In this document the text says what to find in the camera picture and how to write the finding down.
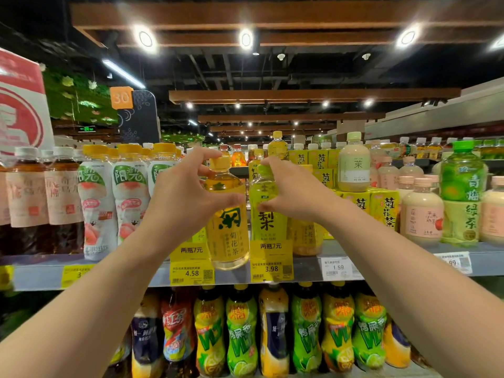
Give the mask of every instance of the hand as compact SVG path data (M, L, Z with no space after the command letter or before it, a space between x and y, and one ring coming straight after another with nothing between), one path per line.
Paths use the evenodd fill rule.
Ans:
M181 244L202 229L217 211L240 205L244 196L211 193L201 185L199 176L210 172L203 161L221 155L220 151L197 147L175 167L161 172L140 228L148 228L155 240L175 238Z
M337 200L338 196L303 167L275 156L264 159L261 164L271 167L278 196L261 203L258 210L320 223L323 211L334 207L331 201Z

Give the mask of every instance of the red and white poster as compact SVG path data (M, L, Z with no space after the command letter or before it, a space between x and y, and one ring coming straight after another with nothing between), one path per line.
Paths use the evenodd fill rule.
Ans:
M52 129L38 63L0 48L0 155L16 146L51 149Z

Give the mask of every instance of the plastic bottle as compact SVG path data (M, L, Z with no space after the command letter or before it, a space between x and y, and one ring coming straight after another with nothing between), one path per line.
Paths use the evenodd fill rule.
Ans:
M108 368L105 370L102 378L128 378L131 346L132 335L128 329L123 340L117 347L114 356L110 360Z
M454 153L443 160L439 176L444 201L443 242L476 245L479 213L486 172L483 161L472 153L473 140L453 143Z
M294 331L294 367L298 373L317 373L322 362L318 341L322 303L312 282L300 282L294 286L290 313Z
M385 151L386 156L392 159L398 159L401 156L401 146L396 142L390 142L390 139L380 141L380 147Z
M198 376L193 333L192 294L186 287L167 288L161 298L166 378Z
M495 159L496 148L494 139L485 139L480 149L482 159Z
M84 145L78 169L79 197L84 215L84 257L98 261L117 248L116 203L112 193L112 165L105 145Z
M52 254L54 237L45 194L45 166L35 147L15 147L16 163L6 175L13 254Z
M247 165L255 159L255 150L257 149L257 145L248 145L249 157L247 158Z
M427 138L417 138L416 139L416 158L417 159L428 159L429 151L427 150L427 146L425 142Z
M222 152L222 156L231 156L229 154L227 145L219 145L219 150Z
M53 150L41 150L40 151L40 162L46 167L54 162L54 151Z
M289 374L289 352L285 330L289 296L278 283L268 283L259 295L261 316L261 373L266 378Z
M82 162L84 162L85 158L84 158L84 152L82 150L77 150L75 149L73 151L73 155L72 155L72 158L75 162L81 164Z
M415 165L415 158L407 156L403 158L403 166L399 169L400 176L413 176L415 178L423 177L423 170Z
M338 158L338 187L346 192L365 192L369 187L369 167L371 158L369 150L359 144L361 133L347 134L348 145Z
M438 245L443 234L444 205L431 186L429 178L416 178L415 190L401 203L401 235L421 247Z
M324 339L322 352L334 372L352 369L352 326L355 303L344 281L331 281L323 296Z
M198 336L196 367L201 376L218 377L226 363L224 346L224 300L215 285L203 285L194 303Z
M454 138L452 136L449 137L448 139L446 139L446 144L443 146L442 153L453 152L453 142L455 142L457 140L458 140L458 138Z
M250 221L252 240L280 241L287 238L287 217L278 212L260 212L257 206L278 195L273 171L269 166L259 165L258 176L250 184Z
M54 162L47 166L45 192L55 253L80 254L84 247L84 217L79 197L79 163L73 148L54 147Z
M149 206L147 167L140 157L140 145L118 145L119 160L113 165L112 191L116 198L119 234L117 244L138 228Z
M392 158L390 156L381 159L378 175L380 177L380 188L385 188L386 190L397 190L399 188L400 172L396 166L392 165Z
M177 150L180 151L178 152L177 151L177 156L180 158L180 159L183 159L186 157L186 154L184 154L184 146L183 145L178 145L176 146Z
M150 196L154 194L154 185L159 173L179 163L176 150L173 143L155 143L153 145L152 161L147 169Z
M229 173L230 163L231 158L228 156L210 159L210 173L203 185L205 190L245 195L245 184ZM245 201L239 207L216 212L207 223L206 229L210 259L216 269L235 269L249 260Z
M431 139L431 143L427 146L427 151L429 152L429 159L439 161L441 160L441 153L443 152L443 147L441 147L441 140L443 138L434 136Z
M119 160L119 149L108 149L108 160L115 163Z
M311 164L300 165L313 172ZM322 252L324 232L314 222L287 218L287 239L292 240L292 253L299 256L315 256Z
M370 140L370 144L369 155L371 157L371 166L379 169L381 167L381 159L387 156L387 153L380 147L379 139Z
M416 155L416 145L409 144L409 137L400 137L399 145L401 146L401 155L400 158L405 158L408 156L412 156L413 158Z
M381 369L385 362L382 339L387 311L365 282L355 296L355 322L352 345L357 366L365 371Z
M303 143L294 143L294 149L289 151L289 160L294 164L308 164L308 150Z
M6 178L7 168L0 164L0 255L12 254L16 249L10 224L11 216L9 214Z
M287 142L282 139L281 131L273 132L273 140L268 145L269 155L274 155L281 160L289 160Z
M226 317L229 330L229 371L237 378L253 376L258 363L255 343L257 303L248 284L235 284L226 302Z
M231 156L231 164L233 167L245 167L247 162L245 160L245 155L243 154L241 144L233 145L234 152Z
M132 378L160 378L163 373L163 320L159 297L144 295L131 321L133 334Z
M263 149L254 149L254 160L249 162L249 183L252 183L252 181L257 178L257 167L261 164L263 158Z
M504 176L492 177L481 203L481 241L504 246Z
M411 344L394 320L388 316L383 333L385 362L398 369L405 369L411 362Z

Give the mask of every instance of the chalkboard sign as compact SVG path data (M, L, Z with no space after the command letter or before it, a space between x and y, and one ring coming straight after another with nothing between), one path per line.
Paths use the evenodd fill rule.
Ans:
M123 143L159 143L161 129L156 98L147 90L133 91L133 108L118 109L119 134Z

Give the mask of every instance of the ceiling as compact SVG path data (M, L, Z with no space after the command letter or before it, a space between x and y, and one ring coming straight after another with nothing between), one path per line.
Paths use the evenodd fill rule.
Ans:
M501 0L0 0L0 22L0 46L8 50L109 86L127 84L106 78L101 59L111 58L154 93L167 132L206 133L209 125L247 127L249 120L256 132L292 129L297 116L306 118L300 127L325 130L341 115L314 115L377 119L504 76L504 49L488 50L504 33ZM154 31L157 55L137 46L133 23ZM414 23L422 28L418 40L398 49L397 37ZM243 27L260 43L258 55L240 48ZM373 106L363 105L367 97ZM205 117L199 127L187 125L198 115L234 114L247 121ZM227 140L244 140L239 132Z

